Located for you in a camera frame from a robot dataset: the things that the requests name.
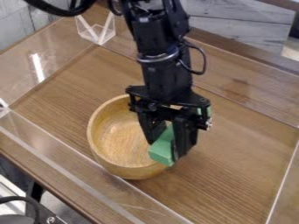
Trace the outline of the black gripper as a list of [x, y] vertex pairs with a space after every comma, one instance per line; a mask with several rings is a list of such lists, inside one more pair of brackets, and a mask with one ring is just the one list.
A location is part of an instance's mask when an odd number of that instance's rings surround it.
[[198, 129], [211, 128], [211, 101], [191, 89], [183, 90], [171, 99], [151, 98], [146, 86], [130, 86], [126, 92], [130, 95], [130, 110], [138, 113], [150, 144], [166, 131], [166, 121], [172, 122], [172, 158], [178, 161], [198, 143]]

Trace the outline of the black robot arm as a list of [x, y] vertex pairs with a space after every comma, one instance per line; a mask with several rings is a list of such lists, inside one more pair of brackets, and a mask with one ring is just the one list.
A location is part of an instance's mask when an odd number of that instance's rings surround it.
[[200, 130], [211, 127], [211, 101], [192, 91], [194, 44], [187, 41], [190, 17], [180, 0], [119, 0], [122, 14], [136, 43], [136, 61], [144, 84], [126, 89], [128, 107], [150, 144], [148, 155], [171, 166], [198, 143]]

